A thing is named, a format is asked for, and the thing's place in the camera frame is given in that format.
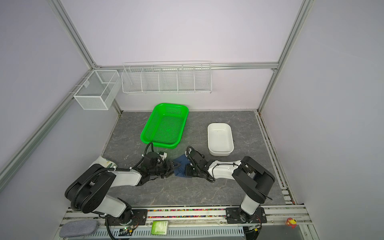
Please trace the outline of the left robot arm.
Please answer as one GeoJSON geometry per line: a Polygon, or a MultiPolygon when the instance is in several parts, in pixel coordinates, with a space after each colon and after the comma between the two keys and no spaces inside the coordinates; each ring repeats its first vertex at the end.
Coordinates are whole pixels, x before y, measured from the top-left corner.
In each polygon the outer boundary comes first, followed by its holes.
{"type": "Polygon", "coordinates": [[[65,191],[71,209],[84,214],[94,213],[113,219],[117,225],[131,225],[136,217],[132,206],[108,194],[114,187],[139,187],[157,178],[167,178],[180,167],[167,160],[164,152],[155,152],[149,143],[141,159],[133,167],[119,168],[102,157],[98,158],[65,191]]]}

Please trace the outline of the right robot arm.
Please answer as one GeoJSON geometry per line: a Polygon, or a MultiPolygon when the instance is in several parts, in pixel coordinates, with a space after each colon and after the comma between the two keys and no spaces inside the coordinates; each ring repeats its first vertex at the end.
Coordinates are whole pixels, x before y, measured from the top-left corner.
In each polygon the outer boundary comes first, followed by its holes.
{"type": "Polygon", "coordinates": [[[274,175],[249,156],[235,162],[207,161],[205,156],[188,146],[185,152],[189,163],[185,167],[186,176],[205,179],[214,183],[217,179],[235,181],[245,192],[238,208],[226,208],[229,224],[262,224],[261,204],[269,197],[275,182],[274,175]]]}

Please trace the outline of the dark blue paper napkin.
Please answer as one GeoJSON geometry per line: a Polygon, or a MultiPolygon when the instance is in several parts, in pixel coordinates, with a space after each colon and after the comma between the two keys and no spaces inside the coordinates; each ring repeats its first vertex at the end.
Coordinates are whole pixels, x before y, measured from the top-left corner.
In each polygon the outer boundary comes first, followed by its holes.
{"type": "Polygon", "coordinates": [[[191,178],[189,176],[187,176],[187,166],[190,166],[191,163],[190,161],[188,160],[188,158],[186,157],[186,155],[181,155],[179,156],[178,158],[174,159],[173,160],[174,162],[178,162],[181,164],[181,166],[179,167],[178,170],[175,170],[174,171],[174,175],[176,177],[181,177],[181,178],[191,178]]]}

